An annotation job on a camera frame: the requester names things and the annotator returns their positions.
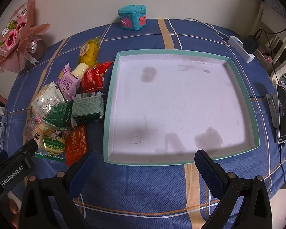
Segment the green cartoon pastry packet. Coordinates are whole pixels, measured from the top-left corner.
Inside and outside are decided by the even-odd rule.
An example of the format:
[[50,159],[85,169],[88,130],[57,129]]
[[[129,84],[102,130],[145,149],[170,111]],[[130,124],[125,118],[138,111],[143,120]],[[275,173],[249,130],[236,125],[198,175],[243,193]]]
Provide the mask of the green cartoon pastry packet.
[[64,163],[66,137],[65,131],[55,127],[45,127],[35,157]]

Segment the red gold cake packet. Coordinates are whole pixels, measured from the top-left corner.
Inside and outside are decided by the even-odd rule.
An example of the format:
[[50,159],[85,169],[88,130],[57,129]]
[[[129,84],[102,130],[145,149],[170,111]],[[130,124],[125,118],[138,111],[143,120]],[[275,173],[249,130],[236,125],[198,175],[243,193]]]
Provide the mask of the red gold cake packet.
[[66,139],[65,162],[68,166],[78,162],[87,152],[86,125],[76,126]]

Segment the dark green snack packet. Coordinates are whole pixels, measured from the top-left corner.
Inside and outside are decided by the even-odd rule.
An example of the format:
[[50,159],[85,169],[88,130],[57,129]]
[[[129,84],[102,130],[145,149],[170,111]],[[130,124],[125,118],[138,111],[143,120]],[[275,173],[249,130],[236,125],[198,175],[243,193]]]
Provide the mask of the dark green snack packet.
[[70,130],[73,100],[69,103],[60,103],[52,106],[48,115],[42,121],[59,130]]

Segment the cream white snack packet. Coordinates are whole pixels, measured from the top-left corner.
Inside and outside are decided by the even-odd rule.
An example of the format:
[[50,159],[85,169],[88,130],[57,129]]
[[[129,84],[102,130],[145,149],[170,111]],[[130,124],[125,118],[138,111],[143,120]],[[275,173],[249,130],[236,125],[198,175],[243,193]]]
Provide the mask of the cream white snack packet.
[[31,102],[31,106],[33,113],[46,117],[53,106],[63,103],[65,103],[65,98],[60,92],[58,85],[55,82],[51,82],[40,90]]

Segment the light green snack packet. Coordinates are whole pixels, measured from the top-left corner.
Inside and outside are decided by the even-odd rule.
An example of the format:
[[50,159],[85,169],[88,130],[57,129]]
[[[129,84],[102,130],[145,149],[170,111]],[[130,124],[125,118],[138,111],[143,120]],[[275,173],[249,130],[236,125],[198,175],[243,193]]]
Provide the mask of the light green snack packet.
[[72,105],[72,127],[101,119],[105,113],[103,96],[101,92],[76,94]]

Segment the purple snack packet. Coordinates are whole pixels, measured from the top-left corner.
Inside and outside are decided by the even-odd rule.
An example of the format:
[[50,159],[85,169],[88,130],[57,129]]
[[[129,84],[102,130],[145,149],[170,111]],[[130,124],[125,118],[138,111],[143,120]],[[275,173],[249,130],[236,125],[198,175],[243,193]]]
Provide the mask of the purple snack packet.
[[72,74],[69,63],[67,63],[60,71],[56,84],[58,85],[66,102],[70,102],[72,98],[76,96],[76,92],[80,85],[80,80]]

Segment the round yellow pastry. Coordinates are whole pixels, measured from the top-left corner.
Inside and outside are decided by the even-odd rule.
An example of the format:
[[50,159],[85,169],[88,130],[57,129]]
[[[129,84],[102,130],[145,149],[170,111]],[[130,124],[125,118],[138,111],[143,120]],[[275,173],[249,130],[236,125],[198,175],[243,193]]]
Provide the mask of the round yellow pastry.
[[71,74],[73,76],[75,76],[78,79],[82,79],[84,73],[86,72],[86,70],[89,68],[89,66],[85,63],[80,63],[77,65],[77,67],[71,72]]

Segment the red flower snack packet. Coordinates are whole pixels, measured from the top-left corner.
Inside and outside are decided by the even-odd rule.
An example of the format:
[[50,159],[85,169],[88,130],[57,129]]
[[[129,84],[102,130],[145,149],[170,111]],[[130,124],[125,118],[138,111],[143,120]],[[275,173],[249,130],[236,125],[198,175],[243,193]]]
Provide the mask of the red flower snack packet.
[[114,61],[107,61],[88,68],[81,79],[81,92],[97,92],[104,86],[105,74]]

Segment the yellow soft bread packet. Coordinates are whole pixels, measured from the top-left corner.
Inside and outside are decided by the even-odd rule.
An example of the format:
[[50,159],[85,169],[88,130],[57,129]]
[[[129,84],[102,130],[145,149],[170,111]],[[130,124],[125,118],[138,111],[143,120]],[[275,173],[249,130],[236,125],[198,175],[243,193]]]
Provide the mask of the yellow soft bread packet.
[[79,51],[78,64],[85,63],[88,67],[92,67],[97,64],[97,57],[100,47],[100,36],[92,38],[85,42]]

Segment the clear round cake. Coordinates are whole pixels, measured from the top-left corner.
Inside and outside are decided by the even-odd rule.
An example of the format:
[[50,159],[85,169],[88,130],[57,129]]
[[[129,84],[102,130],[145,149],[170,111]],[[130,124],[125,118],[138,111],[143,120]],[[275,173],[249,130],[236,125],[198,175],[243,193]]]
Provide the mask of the clear round cake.
[[22,131],[22,136],[26,141],[31,139],[35,140],[39,151],[44,152],[44,133],[48,129],[47,123],[43,121],[43,117],[39,114],[33,114],[32,117],[26,122]]

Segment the grey phone stand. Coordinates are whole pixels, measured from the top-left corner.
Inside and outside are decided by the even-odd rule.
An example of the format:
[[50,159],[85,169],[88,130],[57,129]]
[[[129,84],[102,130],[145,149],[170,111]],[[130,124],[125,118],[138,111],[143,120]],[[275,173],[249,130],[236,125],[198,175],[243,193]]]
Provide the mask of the grey phone stand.
[[278,99],[277,96],[272,94],[272,93],[266,93],[266,99],[268,102],[268,106],[270,109],[270,113],[271,113],[271,118],[272,118],[272,125],[273,127],[277,128],[278,126]]

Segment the smartphone on stand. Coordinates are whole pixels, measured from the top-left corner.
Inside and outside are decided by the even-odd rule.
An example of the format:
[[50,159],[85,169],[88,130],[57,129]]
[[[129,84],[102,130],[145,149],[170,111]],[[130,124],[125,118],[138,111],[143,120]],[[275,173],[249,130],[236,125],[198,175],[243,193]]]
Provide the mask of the smartphone on stand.
[[286,142],[286,88],[280,84],[276,85],[277,96],[277,143]]

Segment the pink flower bouquet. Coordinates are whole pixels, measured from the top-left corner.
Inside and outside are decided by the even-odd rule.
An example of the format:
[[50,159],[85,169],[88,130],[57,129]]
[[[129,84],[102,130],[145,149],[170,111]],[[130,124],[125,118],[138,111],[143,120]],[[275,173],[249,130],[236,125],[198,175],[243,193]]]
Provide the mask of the pink flower bouquet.
[[45,34],[50,24],[35,25],[35,0],[27,0],[12,14],[0,33],[0,73],[18,73],[25,68],[29,42],[34,36]]

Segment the teal rimmed white tray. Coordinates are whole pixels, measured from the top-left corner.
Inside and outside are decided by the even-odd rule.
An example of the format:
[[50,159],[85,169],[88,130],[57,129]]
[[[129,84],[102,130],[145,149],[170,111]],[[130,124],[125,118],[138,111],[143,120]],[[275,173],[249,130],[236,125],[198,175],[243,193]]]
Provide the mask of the teal rimmed white tray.
[[117,54],[104,120],[105,162],[192,164],[201,149],[217,160],[259,144],[249,93],[229,57],[167,49]]

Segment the white power strip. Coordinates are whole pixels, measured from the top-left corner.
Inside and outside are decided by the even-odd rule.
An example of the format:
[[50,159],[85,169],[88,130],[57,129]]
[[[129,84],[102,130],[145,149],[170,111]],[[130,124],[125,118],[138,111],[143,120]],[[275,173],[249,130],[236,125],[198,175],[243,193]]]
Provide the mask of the white power strip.
[[251,63],[254,60],[255,55],[246,52],[243,48],[243,43],[236,36],[230,36],[228,43],[244,58],[247,63]]

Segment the black power adapter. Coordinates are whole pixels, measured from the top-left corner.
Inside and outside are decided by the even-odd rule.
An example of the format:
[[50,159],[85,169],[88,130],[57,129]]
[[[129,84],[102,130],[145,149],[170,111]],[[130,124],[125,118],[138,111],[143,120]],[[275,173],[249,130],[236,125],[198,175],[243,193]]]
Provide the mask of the black power adapter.
[[259,47],[260,42],[256,36],[253,35],[248,35],[246,38],[244,44],[243,44],[243,49],[248,53],[248,54],[253,54],[256,49]]

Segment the white shelf furniture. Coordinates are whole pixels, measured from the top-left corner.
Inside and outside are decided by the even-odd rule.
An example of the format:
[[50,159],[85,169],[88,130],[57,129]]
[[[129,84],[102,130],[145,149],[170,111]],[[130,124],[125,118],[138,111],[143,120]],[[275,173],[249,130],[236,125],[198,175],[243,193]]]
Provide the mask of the white shelf furniture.
[[259,0],[260,6],[251,35],[263,28],[261,44],[255,55],[270,76],[272,83],[286,74],[286,9],[279,0]]

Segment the teal toy house box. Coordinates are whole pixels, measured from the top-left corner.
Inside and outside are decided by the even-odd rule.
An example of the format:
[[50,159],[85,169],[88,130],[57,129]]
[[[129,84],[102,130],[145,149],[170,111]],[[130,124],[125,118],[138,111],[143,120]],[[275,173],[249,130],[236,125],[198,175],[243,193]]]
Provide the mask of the teal toy house box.
[[127,5],[118,10],[121,28],[138,31],[147,24],[145,5]]

